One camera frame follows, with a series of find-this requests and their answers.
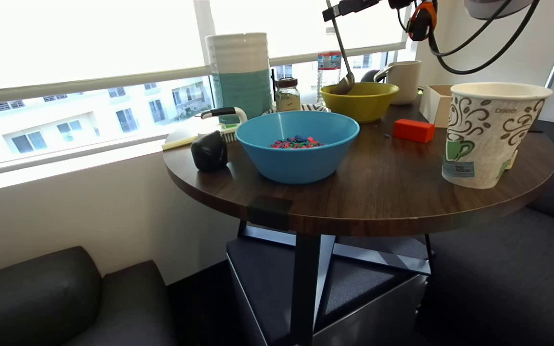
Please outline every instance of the small black object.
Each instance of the small black object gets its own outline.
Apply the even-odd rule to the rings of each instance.
[[[346,16],[346,14],[352,14],[352,12],[362,12],[366,8],[371,8],[377,2],[379,0],[341,0],[337,6],[323,10],[321,18],[323,18],[323,21],[331,21],[335,18],[341,18],[341,16]]]
[[[220,131],[198,139],[191,150],[200,171],[218,171],[227,164],[227,146]]]
[[[412,41],[425,41],[433,31],[433,19],[427,10],[418,10],[406,25]]]
[[[214,108],[214,110],[202,112],[200,117],[229,116],[229,114],[237,114],[237,108]]]
[[[412,4],[412,0],[389,0],[391,8],[400,10],[400,8],[408,8]]]

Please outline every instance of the white cup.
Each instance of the white cup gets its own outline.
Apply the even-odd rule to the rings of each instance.
[[[464,83],[450,91],[443,177],[468,189],[493,189],[552,91],[520,83]]]
[[[418,98],[420,62],[395,62],[387,69],[373,75],[373,81],[396,85],[398,93],[391,104],[414,104]]]

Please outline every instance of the table top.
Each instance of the table top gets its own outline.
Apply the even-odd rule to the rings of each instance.
[[[229,142],[229,164],[218,173],[200,173],[189,148],[164,152],[164,162],[175,185],[208,208],[281,231],[350,237],[485,223],[529,204],[554,173],[554,144],[529,133],[495,189],[456,187],[441,175],[446,131],[437,129],[429,144],[398,141],[391,135],[398,117],[418,112],[391,108],[383,121],[362,125],[337,173],[312,185],[264,179],[239,142]]]

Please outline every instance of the cable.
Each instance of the cable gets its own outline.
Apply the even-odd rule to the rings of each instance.
[[[398,19],[400,29],[408,33],[404,19],[400,18],[400,10],[396,10],[396,19]]]
[[[512,0],[506,0],[466,43],[462,43],[460,46],[456,46],[454,50],[448,52],[433,52],[435,56],[452,56],[460,50],[464,50],[466,46],[470,46],[481,33],[485,33],[485,29],[500,18],[500,14],[504,12],[504,8],[508,8]]]
[[[527,10],[527,14],[525,14],[525,18],[523,18],[523,21],[522,21],[522,25],[516,29],[516,33],[510,37],[510,41],[508,41],[491,60],[487,60],[487,62],[481,64],[479,68],[473,68],[473,69],[454,69],[454,68],[450,68],[450,66],[443,60],[443,54],[439,52],[439,46],[437,46],[437,41],[435,41],[433,31],[431,31],[431,35],[429,35],[429,48],[431,48],[431,52],[437,56],[437,62],[439,62],[446,71],[450,71],[450,73],[454,73],[454,75],[472,75],[472,73],[477,73],[477,71],[489,68],[491,64],[495,64],[500,56],[504,56],[504,52],[514,44],[514,41],[516,41],[516,39],[523,33],[523,29],[527,27],[527,23],[529,23],[529,19],[533,18],[537,6],[539,6],[539,0],[533,0],[531,6],[529,6],[529,10]]]

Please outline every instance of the blue bowl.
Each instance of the blue bowl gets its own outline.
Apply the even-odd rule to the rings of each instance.
[[[331,112],[264,114],[239,125],[235,137],[266,179],[283,185],[308,185],[337,171],[360,125]],[[273,148],[277,141],[314,137],[320,146]]]

